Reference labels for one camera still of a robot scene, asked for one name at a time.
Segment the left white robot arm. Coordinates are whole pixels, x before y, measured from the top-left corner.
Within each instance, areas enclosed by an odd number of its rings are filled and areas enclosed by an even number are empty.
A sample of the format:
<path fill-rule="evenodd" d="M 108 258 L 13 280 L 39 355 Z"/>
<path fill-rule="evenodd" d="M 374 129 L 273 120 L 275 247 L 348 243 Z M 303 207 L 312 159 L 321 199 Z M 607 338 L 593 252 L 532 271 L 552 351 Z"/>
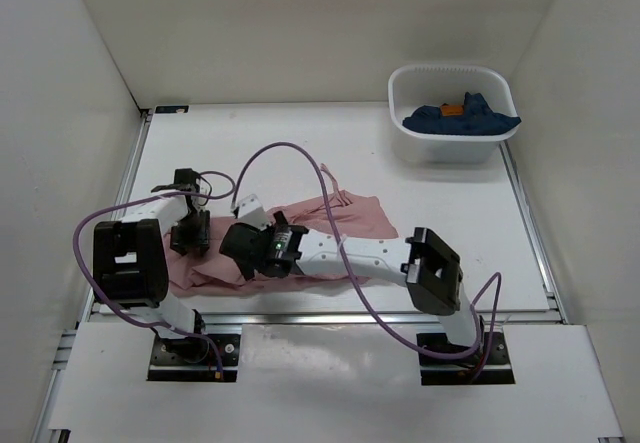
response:
<path fill-rule="evenodd" d="M 195 195 L 202 177 L 177 169 L 169 185 L 152 189 L 159 199 L 144 203 L 119 221 L 96 224 L 93 278 L 108 299 L 142 323 L 166 322 L 154 331 L 166 351 L 188 364 L 213 352 L 201 315 L 169 290 L 167 249 L 203 256 L 210 248 L 210 212 Z"/>

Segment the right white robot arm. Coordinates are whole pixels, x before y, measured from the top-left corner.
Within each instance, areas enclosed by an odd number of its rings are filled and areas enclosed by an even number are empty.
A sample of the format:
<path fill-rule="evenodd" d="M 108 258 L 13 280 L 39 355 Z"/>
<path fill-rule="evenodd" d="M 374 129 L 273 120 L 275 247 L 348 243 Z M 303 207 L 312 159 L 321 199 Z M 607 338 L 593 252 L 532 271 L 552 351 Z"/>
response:
<path fill-rule="evenodd" d="M 222 239 L 220 253 L 231 258 L 246 279 L 257 273 L 269 278 L 345 275 L 367 311 L 387 332 L 391 328 L 369 304 L 360 280 L 401 285 L 416 310 L 438 318 L 450 353 L 421 348 L 398 334 L 394 338 L 420 354 L 444 361 L 470 363 L 485 350 L 482 320 L 464 291 L 460 257 L 430 229 L 417 227 L 406 239 L 349 238 L 292 225 L 277 216 L 275 223 L 264 228 L 234 223 Z"/>

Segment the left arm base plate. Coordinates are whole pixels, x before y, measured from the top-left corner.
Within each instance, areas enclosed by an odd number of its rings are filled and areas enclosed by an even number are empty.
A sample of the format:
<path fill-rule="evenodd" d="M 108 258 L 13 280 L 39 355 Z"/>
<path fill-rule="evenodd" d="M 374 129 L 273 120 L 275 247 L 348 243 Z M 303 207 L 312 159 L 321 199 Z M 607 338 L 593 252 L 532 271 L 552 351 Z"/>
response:
<path fill-rule="evenodd" d="M 239 333 L 210 333 L 212 346 L 198 338 L 154 338 L 147 380 L 152 382 L 234 383 L 241 349 Z"/>

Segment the pink trousers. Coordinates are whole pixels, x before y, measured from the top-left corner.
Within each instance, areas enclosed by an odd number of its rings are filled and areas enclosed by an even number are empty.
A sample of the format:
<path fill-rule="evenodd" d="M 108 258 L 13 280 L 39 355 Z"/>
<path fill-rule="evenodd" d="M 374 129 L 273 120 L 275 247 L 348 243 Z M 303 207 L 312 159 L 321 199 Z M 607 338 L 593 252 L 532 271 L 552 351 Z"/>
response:
<path fill-rule="evenodd" d="M 395 239 L 396 228 L 387 218 L 375 196 L 365 197 L 339 188 L 337 180 L 325 165 L 321 171 L 329 178 L 332 190 L 329 203 L 341 233 L 349 238 Z M 222 239 L 234 222 L 231 216 L 213 217 L 210 222 L 210 249 L 202 257 L 185 255 L 169 248 L 169 237 L 164 238 L 165 256 L 169 274 L 169 288 L 178 297 L 196 295 L 240 297 L 263 293 L 302 291 L 314 286 L 336 287 L 344 274 L 324 274 L 313 277 L 291 275 L 284 279 L 256 275 L 245 280 L 237 265 L 219 253 Z"/>

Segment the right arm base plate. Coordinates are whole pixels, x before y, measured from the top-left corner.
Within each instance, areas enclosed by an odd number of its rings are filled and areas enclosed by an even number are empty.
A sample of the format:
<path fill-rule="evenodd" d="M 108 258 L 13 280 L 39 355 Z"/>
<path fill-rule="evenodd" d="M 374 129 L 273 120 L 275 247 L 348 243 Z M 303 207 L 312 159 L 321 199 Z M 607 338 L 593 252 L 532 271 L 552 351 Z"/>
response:
<path fill-rule="evenodd" d="M 511 385 L 515 383 L 504 333 L 493 333 L 484 366 L 482 349 L 457 360 L 440 360 L 419 355 L 422 386 Z"/>

